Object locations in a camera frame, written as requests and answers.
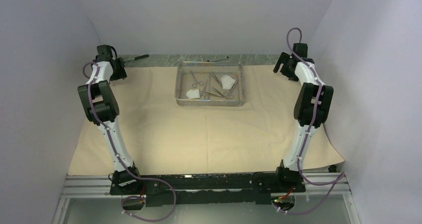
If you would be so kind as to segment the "beige wrapping cloth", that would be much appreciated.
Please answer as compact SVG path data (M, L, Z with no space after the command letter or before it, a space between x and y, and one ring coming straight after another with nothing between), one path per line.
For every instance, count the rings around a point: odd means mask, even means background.
M175 67L129 68L112 82L124 144L143 175L273 171L296 131L301 84L266 65L243 68L240 107L183 107Z

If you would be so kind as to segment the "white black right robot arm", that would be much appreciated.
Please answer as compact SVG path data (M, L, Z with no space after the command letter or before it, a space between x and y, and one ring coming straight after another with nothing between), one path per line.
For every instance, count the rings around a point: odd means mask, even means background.
M334 89L318 76L313 59L307 57L308 45L294 43L292 53L281 53L274 69L288 80L300 82L301 89L294 106L297 129L291 147L280 167L276 169L274 185L285 192L303 181L301 168L310 141L317 129L326 122Z

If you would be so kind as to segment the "black-handled claw hammer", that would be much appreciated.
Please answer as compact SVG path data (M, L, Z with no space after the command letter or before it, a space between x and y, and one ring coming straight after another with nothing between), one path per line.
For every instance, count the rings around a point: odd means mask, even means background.
M126 67L127 63L130 63L130 62L136 61L136 60L140 60L140 59L144 59L144 58L148 58L149 56L150 56L149 54L144 54L144 55L136 56L136 57L133 57L133 58L123 59L122 65L124 67Z

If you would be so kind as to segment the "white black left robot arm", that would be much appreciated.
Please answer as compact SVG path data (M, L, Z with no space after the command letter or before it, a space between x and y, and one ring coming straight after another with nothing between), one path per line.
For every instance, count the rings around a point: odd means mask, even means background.
M112 184L137 194L142 190L143 180L125 147L118 124L120 110L110 86L112 81L127 78L124 60L110 45L99 45L97 52L95 59L83 67L88 80L78 86L78 95L88 121L96 125L106 139L114 168Z

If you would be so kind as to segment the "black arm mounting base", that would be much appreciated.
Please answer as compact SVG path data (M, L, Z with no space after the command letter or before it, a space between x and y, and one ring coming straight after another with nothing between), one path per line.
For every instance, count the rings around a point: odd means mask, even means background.
M122 187L111 184L112 196L142 195L147 207L163 205L255 203L269 205L284 193L303 193L305 184L282 183L276 172L143 175Z

